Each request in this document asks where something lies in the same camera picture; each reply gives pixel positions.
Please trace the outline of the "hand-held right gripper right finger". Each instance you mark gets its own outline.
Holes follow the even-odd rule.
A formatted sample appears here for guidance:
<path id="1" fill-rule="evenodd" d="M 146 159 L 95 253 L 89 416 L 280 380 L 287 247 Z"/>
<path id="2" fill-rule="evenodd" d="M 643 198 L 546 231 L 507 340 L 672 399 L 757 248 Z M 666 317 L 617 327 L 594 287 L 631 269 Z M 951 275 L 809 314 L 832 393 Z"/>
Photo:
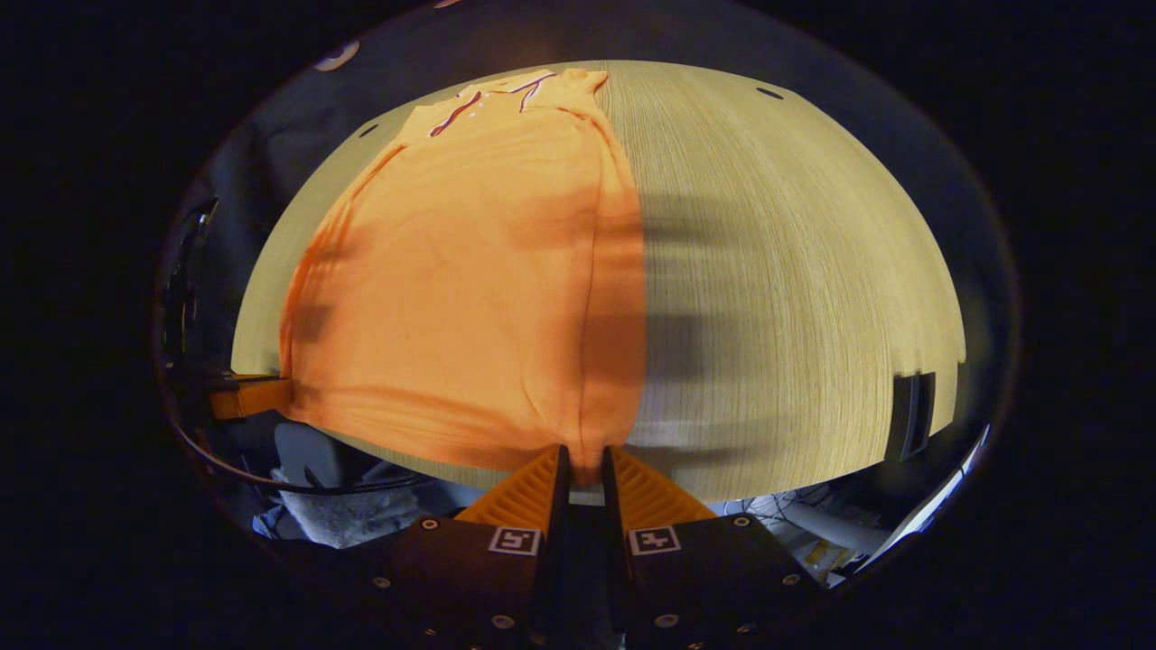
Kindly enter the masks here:
<path id="1" fill-rule="evenodd" d="M 612 625 L 628 649 L 776 649 L 825 589 L 756 515 L 719 515 L 622 446 L 603 449 Z"/>

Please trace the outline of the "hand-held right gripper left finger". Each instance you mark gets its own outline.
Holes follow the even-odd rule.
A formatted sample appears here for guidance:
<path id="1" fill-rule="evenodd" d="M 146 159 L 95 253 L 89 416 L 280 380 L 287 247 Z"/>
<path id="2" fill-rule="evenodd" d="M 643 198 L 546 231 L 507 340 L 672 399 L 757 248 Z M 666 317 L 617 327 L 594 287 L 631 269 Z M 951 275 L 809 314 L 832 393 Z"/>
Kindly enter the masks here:
<path id="1" fill-rule="evenodd" d="M 397 649 L 548 649 L 556 637 L 566 448 L 546 449 L 457 515 L 425 515 L 375 552 Z"/>

